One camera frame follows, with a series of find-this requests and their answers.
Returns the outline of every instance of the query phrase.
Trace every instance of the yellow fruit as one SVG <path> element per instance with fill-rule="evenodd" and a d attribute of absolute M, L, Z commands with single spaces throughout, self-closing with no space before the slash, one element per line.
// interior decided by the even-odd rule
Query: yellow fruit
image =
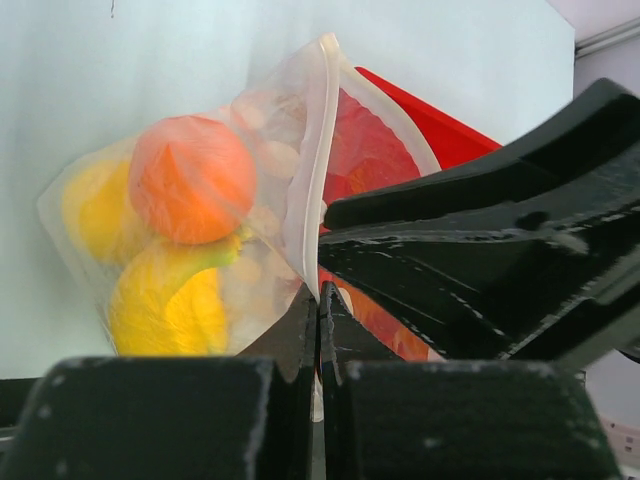
<path fill-rule="evenodd" d="M 216 267 L 238 258 L 235 235 L 207 245 L 157 239 L 124 270 L 109 309 L 109 330 L 121 355 L 223 353 L 227 320 Z"/>
<path fill-rule="evenodd" d="M 71 242 L 106 264 L 126 264 L 153 235 L 129 202 L 129 163 L 127 157 L 96 162 L 73 177 L 62 194 Z"/>

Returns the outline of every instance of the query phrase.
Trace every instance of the red container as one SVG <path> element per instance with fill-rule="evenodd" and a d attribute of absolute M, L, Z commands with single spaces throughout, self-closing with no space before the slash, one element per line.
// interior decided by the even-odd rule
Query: red container
<path fill-rule="evenodd" d="M 455 118 L 380 78 L 366 68 L 360 74 L 389 95 L 411 117 L 422 132 L 442 169 L 455 167 L 500 148 L 494 142 Z"/>

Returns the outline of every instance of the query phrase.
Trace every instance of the lemon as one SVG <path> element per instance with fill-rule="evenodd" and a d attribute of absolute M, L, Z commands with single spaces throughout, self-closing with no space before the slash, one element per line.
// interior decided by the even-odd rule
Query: lemon
<path fill-rule="evenodd" d="M 112 295 L 109 330 L 118 353 L 224 353 L 229 334 L 216 267 L 235 261 L 240 246 L 235 235 L 208 245 L 152 241 Z"/>
<path fill-rule="evenodd" d="M 62 194 L 71 242 L 105 264 L 125 265 L 153 236 L 129 202 L 129 160 L 108 158 L 88 166 Z"/>

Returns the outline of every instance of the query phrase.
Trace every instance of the white backdrop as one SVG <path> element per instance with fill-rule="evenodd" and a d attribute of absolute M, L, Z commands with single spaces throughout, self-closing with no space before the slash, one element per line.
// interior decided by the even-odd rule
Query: white backdrop
<path fill-rule="evenodd" d="M 109 352 L 35 201 L 73 158 L 227 102 L 323 32 L 499 142 L 570 100 L 573 29 L 544 0 L 0 0 L 0 378 Z"/>

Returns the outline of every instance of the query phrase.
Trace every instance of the orange fruit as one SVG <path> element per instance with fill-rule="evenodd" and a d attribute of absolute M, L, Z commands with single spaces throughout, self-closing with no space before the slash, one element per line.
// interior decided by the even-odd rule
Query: orange fruit
<path fill-rule="evenodd" d="M 129 197 L 138 215 L 174 242 L 219 240 L 253 206 L 251 153 L 229 127 L 202 115 L 165 118 L 133 152 Z"/>

